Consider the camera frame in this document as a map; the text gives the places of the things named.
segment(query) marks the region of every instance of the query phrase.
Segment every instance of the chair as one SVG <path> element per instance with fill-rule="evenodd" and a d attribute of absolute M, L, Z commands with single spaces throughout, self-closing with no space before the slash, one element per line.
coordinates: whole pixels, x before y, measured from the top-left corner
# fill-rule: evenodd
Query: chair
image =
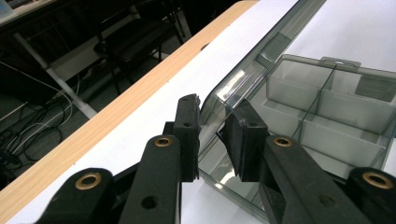
<path fill-rule="evenodd" d="M 101 20 L 97 31 L 99 42 L 93 48 L 100 58 L 106 60 L 118 94 L 120 94 L 118 85 L 120 75 L 127 76 L 133 84 L 126 70 L 138 66 L 149 56 L 152 56 L 156 50 L 158 50 L 159 61 L 161 61 L 161 44 L 171 36 L 175 35 L 180 45 L 183 44 L 177 28 L 172 22 L 131 19 L 132 17 L 132 11 L 125 8 Z M 120 24 L 123 21 L 128 22 L 110 35 L 104 34 L 109 27 L 114 27 L 114 24 Z"/>

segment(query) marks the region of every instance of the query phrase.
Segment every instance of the black cable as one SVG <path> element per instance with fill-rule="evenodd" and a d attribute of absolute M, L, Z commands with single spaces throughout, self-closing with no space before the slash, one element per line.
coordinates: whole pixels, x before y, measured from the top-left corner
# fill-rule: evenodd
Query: black cable
<path fill-rule="evenodd" d="M 26 166 L 33 166 L 35 164 L 35 162 L 31 162 L 31 163 L 25 163 L 24 165 L 21 165 L 20 167 L 17 167 L 17 168 L 7 168 L 10 172 L 12 172 L 12 171 L 16 171 L 16 170 L 19 170 L 19 169 L 21 169 L 21 168 L 24 168 L 24 167 L 26 167 Z"/>
<path fill-rule="evenodd" d="M 11 163 L 20 166 L 21 160 L 17 156 L 9 153 L 7 150 L 0 149 L 0 165 L 7 166 Z"/>
<path fill-rule="evenodd" d="M 35 133 L 34 135 L 32 135 L 32 136 L 23 144 L 22 153 L 24 154 L 24 156 L 26 157 L 27 160 L 29 160 L 29 161 L 39 161 L 39 160 L 41 159 L 41 158 L 36 159 L 36 158 L 33 158 L 32 156 L 30 156 L 30 155 L 28 154 L 28 149 L 29 149 L 29 147 L 30 147 L 33 143 L 35 143 L 35 142 L 40 138 L 40 136 L 42 136 L 43 134 L 45 134 L 45 133 L 47 133 L 47 132 L 53 131 L 53 130 L 57 131 L 58 134 L 59 134 L 59 143 L 61 143 L 61 142 L 63 141 L 62 132 L 61 132 L 61 130 L 59 130 L 59 129 L 56 128 L 56 127 L 48 127 L 48 128 L 45 128 L 44 130 L 42 130 L 42 131 L 39 132 L 39 133 Z"/>
<path fill-rule="evenodd" d="M 6 129 L 7 136 L 5 132 L 1 132 L 0 136 L 3 136 L 2 147 L 5 147 L 9 151 L 15 150 L 24 139 L 24 136 L 29 133 L 30 130 L 36 128 L 35 124 L 39 124 L 43 122 L 44 118 L 54 108 L 61 108 L 63 112 L 62 121 L 59 124 L 53 125 L 54 127 L 58 127 L 62 122 L 64 122 L 65 111 L 64 111 L 64 101 L 61 101 L 60 98 L 57 100 L 50 102 L 49 104 L 43 106 L 40 109 L 37 109 L 34 114 L 29 115 L 26 118 L 20 119 L 14 124 L 10 125 Z"/>
<path fill-rule="evenodd" d="M 31 104 L 28 102 L 22 109 L 24 109 L 25 107 L 29 107 L 31 110 L 38 111 L 43 107 L 43 105 L 40 106 L 41 108 L 37 109 L 37 108 L 34 108 L 33 106 L 31 106 Z"/>
<path fill-rule="evenodd" d="M 53 125 L 53 126 L 55 126 L 55 127 L 59 127 L 59 126 L 60 126 L 61 124 L 63 124 L 63 123 L 65 122 L 65 120 L 66 120 L 66 108 L 64 108 L 64 102 L 58 101 L 58 106 L 61 107 L 63 113 L 62 113 L 62 119 L 59 121 L 59 123 L 56 124 L 56 125 Z"/>
<path fill-rule="evenodd" d="M 9 170 L 0 167 L 0 190 L 5 188 L 17 177 Z"/>
<path fill-rule="evenodd" d="M 5 148 L 6 144 L 9 142 L 10 138 L 14 135 L 11 130 L 4 130 L 0 132 L 0 147 Z"/>

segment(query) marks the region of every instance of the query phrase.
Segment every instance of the transparent organizer box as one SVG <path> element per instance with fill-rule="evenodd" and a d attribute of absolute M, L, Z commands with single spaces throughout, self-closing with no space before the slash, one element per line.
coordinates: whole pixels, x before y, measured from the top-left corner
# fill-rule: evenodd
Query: transparent organizer box
<path fill-rule="evenodd" d="M 321 168 L 344 179 L 354 167 L 382 169 L 396 134 L 396 73 L 283 54 L 322 4 L 299 1 L 211 92 L 201 111 L 201 176 L 261 221 L 267 217 L 258 183 L 234 176 L 216 135 L 243 99 L 271 134 L 299 141 Z"/>

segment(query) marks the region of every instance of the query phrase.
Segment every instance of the dark floor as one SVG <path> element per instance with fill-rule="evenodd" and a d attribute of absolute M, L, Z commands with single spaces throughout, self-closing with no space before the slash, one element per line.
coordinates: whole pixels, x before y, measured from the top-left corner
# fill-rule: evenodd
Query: dark floor
<path fill-rule="evenodd" d="M 191 37 L 189 29 L 181 11 L 178 16 L 186 33 L 183 40 L 187 41 Z M 177 39 L 172 37 L 163 44 L 163 53 L 171 54 L 178 47 L 180 45 Z M 132 72 L 133 80 L 137 81 L 157 64 L 157 59 L 148 59 Z M 131 86 L 127 78 L 119 84 L 122 91 Z M 104 62 L 92 67 L 86 74 L 78 76 L 73 89 L 96 111 L 102 110 L 118 96 Z M 70 102 L 61 94 L 46 106 L 24 105 L 24 102 L 16 98 L 0 94 L 0 105 L 1 188 L 53 150 L 88 120 L 74 105 L 70 106 Z"/>

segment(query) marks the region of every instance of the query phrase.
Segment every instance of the wooden table edge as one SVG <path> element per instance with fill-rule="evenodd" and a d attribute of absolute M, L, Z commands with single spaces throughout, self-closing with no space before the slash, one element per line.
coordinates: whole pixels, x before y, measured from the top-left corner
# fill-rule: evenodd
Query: wooden table edge
<path fill-rule="evenodd" d="M 197 35 L 87 121 L 59 146 L 0 191 L 0 223 L 6 223 L 55 179 L 122 123 L 139 106 L 189 63 L 203 46 L 257 1 L 241 1 L 227 9 Z"/>

